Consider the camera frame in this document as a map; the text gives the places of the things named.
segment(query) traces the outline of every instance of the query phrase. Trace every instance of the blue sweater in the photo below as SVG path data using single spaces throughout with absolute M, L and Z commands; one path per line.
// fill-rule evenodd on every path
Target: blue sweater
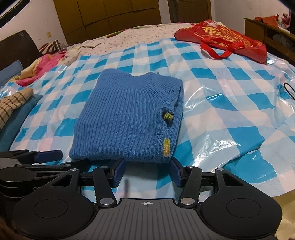
M 104 70 L 74 129 L 71 158 L 168 162 L 183 111 L 180 79 Z

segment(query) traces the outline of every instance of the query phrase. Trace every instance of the blue gripper pad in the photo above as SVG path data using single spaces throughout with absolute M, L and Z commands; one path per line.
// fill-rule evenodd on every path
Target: blue gripper pad
M 169 173 L 170 173 L 170 177 L 171 179 L 175 182 L 175 185 L 177 187 L 182 187 L 182 179 L 180 176 L 180 170 L 179 168 L 176 166 L 176 164 L 174 163 L 173 160 L 170 160 L 170 167 L 169 167 Z
M 125 173 L 126 169 L 126 161 L 123 160 L 120 162 L 120 164 L 117 166 L 114 174 L 114 179 L 113 179 L 113 188 L 116 188 L 119 186 L 120 181 Z
M 53 150 L 46 152 L 39 152 L 34 157 L 34 161 L 37 163 L 48 163 L 53 161 L 59 161 L 63 158 L 63 152 L 61 150 Z

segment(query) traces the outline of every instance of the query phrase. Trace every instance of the black cable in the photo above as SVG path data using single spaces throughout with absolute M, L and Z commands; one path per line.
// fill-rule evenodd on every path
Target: black cable
M 288 85 L 294 92 L 294 94 L 291 94 L 291 92 L 286 88 L 286 85 Z M 292 86 L 290 84 L 288 84 L 287 82 L 284 83 L 284 88 L 286 89 L 286 92 L 290 95 L 291 98 L 293 98 L 293 100 L 295 101 L 295 90 L 294 88 L 292 88 Z

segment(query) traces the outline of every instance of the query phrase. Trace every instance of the wooden dresser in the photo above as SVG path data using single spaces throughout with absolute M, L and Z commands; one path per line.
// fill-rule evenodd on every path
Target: wooden dresser
M 68 44 L 161 24 L 158 0 L 54 0 Z
M 285 47 L 280 42 L 273 40 L 273 36 L 276 34 L 285 36 L 289 43 L 295 46 L 295 36 L 287 31 L 245 18 L 245 35 L 247 37 L 263 42 L 266 45 L 268 52 L 287 60 L 292 65 L 295 65 L 295 52 Z

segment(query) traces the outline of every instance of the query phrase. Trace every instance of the red cloth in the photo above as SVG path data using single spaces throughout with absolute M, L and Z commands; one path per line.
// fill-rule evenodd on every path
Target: red cloth
M 236 53 L 259 63 L 267 60 L 266 46 L 262 42 L 248 38 L 212 20 L 179 29 L 174 37 L 179 41 L 200 43 L 201 49 L 207 51 L 214 59 L 227 58 L 232 53 Z M 218 55 L 210 46 L 225 52 Z
M 264 22 L 273 27 L 278 27 L 278 14 L 276 16 L 273 15 L 269 17 L 256 17 L 255 20 L 259 22 Z
M 289 10 L 289 15 L 286 13 L 283 13 L 282 17 L 282 27 L 284 29 L 288 29 L 291 24 L 291 17 L 292 17 L 292 12 Z

